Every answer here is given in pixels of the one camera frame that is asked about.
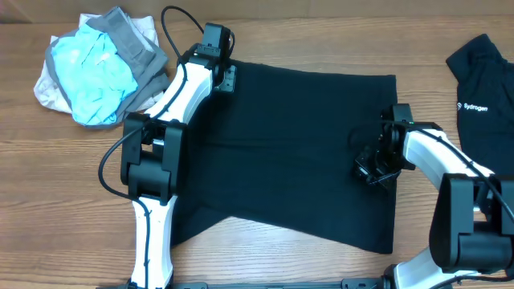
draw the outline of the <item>folded black garment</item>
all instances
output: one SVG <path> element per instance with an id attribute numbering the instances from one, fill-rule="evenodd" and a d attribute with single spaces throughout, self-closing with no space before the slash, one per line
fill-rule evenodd
<path id="1" fill-rule="evenodd" d="M 514 64 L 487 35 L 447 59 L 459 81 L 457 125 L 464 153 L 496 174 L 514 174 Z"/>
<path id="2" fill-rule="evenodd" d="M 235 93 L 213 93 L 190 122 L 173 244 L 235 216 L 391 253 L 396 188 L 368 186 L 352 168 L 397 103 L 395 76 L 233 64 Z"/>

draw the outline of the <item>light blue fabric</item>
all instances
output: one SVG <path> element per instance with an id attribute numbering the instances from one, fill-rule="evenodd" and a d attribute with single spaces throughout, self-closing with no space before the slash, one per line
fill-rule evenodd
<path id="1" fill-rule="evenodd" d="M 130 67 L 109 36 L 84 24 L 51 51 L 55 72 L 82 125 L 113 124 L 120 103 L 137 90 Z"/>

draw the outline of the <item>white cloth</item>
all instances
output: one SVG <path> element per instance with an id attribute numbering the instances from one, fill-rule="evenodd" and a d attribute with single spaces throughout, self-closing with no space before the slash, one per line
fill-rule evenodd
<path id="1" fill-rule="evenodd" d="M 79 19 L 79 26 L 84 25 L 89 19 L 97 18 L 101 15 L 95 14 L 81 14 Z M 157 39 L 157 32 L 152 16 L 144 18 L 130 19 L 134 26 L 150 41 L 153 41 L 155 45 L 159 46 Z M 58 37 L 51 36 L 50 43 L 57 40 Z M 71 114 L 71 109 L 63 97 L 63 94 L 59 90 L 57 83 L 48 74 L 47 62 L 43 62 L 43 70 L 41 76 L 34 86 L 34 94 L 42 106 L 49 109 L 54 109 L 58 112 L 66 112 Z M 153 97 L 148 98 L 137 110 L 144 110 L 151 108 L 159 99 L 163 96 L 163 92 L 156 93 Z"/>

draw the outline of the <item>wooden table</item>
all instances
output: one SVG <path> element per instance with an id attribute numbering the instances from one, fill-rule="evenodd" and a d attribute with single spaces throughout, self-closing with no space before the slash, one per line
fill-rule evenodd
<path id="1" fill-rule="evenodd" d="M 302 71 L 398 77 L 398 101 L 435 121 L 454 143 L 456 86 L 445 59 L 488 33 L 514 59 L 514 17 L 332 18 L 223 21 L 233 59 Z M 170 63 L 171 47 L 156 24 Z M 87 130 L 39 105 L 32 88 L 51 35 L 71 24 L 0 25 L 0 288 L 94 288 L 124 283 L 134 263 L 131 204 L 107 193 L 96 170 L 121 128 Z M 201 39 L 190 22 L 169 24 L 181 51 Z M 106 167 L 119 182 L 119 151 Z M 427 246 L 437 191 L 419 172 L 398 182 L 394 253 L 229 218 L 173 250 L 175 281 L 334 281 L 379 276 Z M 466 288 L 492 286 L 466 283 Z M 514 283 L 495 285 L 514 287 Z"/>

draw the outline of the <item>stack of folded clothes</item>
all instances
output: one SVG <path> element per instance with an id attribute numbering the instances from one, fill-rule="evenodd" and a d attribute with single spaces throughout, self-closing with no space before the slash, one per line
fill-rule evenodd
<path id="1" fill-rule="evenodd" d="M 132 20 L 120 7 L 82 14 L 78 29 L 52 36 L 34 93 L 44 107 L 106 128 L 162 97 L 167 63 L 151 16 Z"/>

